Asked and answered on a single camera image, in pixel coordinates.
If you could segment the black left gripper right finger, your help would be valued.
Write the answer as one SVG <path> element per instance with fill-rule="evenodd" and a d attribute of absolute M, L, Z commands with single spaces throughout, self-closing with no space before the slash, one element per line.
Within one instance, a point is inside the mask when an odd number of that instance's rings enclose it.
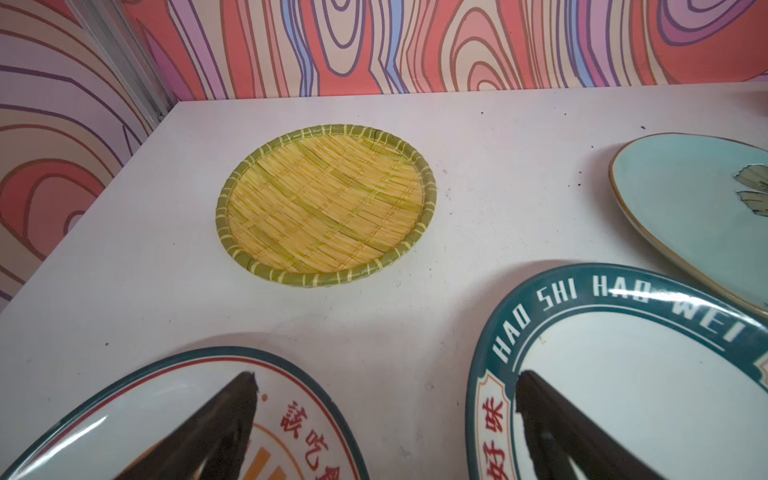
<path fill-rule="evenodd" d="M 516 409 L 538 479 L 660 477 L 534 371 L 519 376 Z"/>

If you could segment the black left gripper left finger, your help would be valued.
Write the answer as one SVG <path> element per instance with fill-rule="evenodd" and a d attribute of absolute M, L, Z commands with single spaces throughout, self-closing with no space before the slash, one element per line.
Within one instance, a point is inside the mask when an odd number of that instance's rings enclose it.
<path fill-rule="evenodd" d="M 237 479 L 257 410 L 255 375 L 244 371 L 120 479 Z"/>

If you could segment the green rim lettered plate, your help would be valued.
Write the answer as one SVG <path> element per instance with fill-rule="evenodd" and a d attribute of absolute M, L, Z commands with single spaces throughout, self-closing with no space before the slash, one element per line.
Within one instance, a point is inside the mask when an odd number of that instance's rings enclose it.
<path fill-rule="evenodd" d="M 517 385 L 531 371 L 666 479 L 767 475 L 767 329 L 669 277 L 582 263 L 514 288 L 469 370 L 474 479 L 531 479 Z"/>

